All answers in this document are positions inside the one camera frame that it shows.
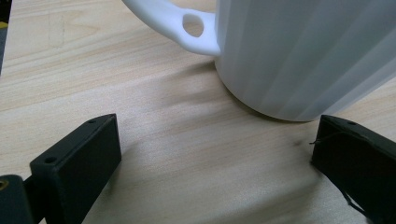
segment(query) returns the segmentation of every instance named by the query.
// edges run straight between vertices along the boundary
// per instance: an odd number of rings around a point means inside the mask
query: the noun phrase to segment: wooden table
[[[0,174],[28,177],[33,158],[109,113],[122,163],[84,223],[366,223],[309,164],[317,121],[250,110],[222,86],[212,57],[156,34],[121,0],[14,1]],[[396,79],[336,116],[396,140]]]

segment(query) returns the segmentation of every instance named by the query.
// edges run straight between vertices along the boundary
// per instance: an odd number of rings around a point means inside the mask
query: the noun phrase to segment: white mug
[[[396,75],[395,0],[218,0],[215,14],[123,2],[184,49],[216,56],[230,92],[277,119],[336,113]],[[200,36],[183,28],[190,21]]]

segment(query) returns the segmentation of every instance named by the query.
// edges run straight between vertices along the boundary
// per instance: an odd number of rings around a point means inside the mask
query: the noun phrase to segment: screw hole
[[[8,186],[7,180],[0,180],[0,190],[5,189]]]
[[[44,160],[45,163],[53,163],[56,161],[56,157],[48,157]]]
[[[204,32],[204,23],[199,17],[187,14],[183,17],[183,28],[189,35],[199,37]]]

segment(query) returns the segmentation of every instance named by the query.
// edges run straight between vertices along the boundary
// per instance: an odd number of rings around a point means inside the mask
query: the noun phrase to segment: mug handle
[[[168,0],[122,0],[145,24],[177,42],[183,49],[204,55],[220,56],[215,30],[215,14],[177,7]],[[183,27],[185,22],[198,22],[204,27],[198,37]]]

